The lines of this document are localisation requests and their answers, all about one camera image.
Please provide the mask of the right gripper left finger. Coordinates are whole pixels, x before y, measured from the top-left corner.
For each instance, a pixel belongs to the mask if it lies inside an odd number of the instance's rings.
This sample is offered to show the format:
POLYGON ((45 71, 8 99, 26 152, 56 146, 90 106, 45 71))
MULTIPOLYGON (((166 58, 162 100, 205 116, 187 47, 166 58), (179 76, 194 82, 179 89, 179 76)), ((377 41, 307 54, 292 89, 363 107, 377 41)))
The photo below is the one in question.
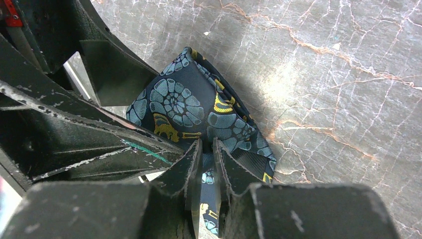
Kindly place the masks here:
POLYGON ((195 140, 184 155, 152 181, 150 238, 199 236, 203 144, 195 140))

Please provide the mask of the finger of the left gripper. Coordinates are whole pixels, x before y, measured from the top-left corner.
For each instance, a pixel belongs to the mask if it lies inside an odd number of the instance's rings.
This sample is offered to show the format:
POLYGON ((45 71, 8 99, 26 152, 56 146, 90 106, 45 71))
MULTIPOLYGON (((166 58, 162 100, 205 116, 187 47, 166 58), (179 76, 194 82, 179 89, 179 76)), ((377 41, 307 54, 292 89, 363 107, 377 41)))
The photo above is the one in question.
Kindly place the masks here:
POLYGON ((85 100, 64 67, 39 71, 0 39, 0 167, 17 182, 108 181, 161 171, 182 150, 85 100))

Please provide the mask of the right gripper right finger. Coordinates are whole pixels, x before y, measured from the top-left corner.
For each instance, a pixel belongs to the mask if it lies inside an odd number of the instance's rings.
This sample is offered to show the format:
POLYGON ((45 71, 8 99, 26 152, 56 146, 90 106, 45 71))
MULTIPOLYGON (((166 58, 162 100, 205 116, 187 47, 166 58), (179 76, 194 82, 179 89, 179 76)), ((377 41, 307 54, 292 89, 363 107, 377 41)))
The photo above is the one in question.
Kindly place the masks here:
POLYGON ((249 189, 260 179, 240 165, 222 141, 213 140, 216 185, 219 191, 219 234, 222 239, 258 239, 255 205, 249 189))

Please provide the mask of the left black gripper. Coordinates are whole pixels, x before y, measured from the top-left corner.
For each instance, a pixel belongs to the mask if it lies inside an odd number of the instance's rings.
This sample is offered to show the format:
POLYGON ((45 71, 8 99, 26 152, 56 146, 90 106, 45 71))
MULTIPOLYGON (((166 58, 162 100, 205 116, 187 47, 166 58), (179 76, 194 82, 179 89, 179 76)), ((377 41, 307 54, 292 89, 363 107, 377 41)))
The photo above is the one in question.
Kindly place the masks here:
POLYGON ((43 81, 67 90, 65 63, 82 57, 102 107, 128 106, 158 75, 116 37, 89 0, 3 0, 0 77, 30 87, 43 81))

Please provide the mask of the blue yellow patterned tie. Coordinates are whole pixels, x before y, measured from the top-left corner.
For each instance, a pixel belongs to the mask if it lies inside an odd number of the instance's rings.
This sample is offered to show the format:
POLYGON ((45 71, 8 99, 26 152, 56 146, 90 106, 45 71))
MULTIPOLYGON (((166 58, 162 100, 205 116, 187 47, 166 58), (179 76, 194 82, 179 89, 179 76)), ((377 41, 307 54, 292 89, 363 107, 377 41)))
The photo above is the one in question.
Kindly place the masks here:
POLYGON ((201 212, 205 227, 218 235, 219 209, 214 182, 213 139, 234 154, 252 156, 251 170, 270 182, 277 163, 248 109, 218 70, 190 47, 137 96, 126 119, 187 149, 203 143, 201 212))

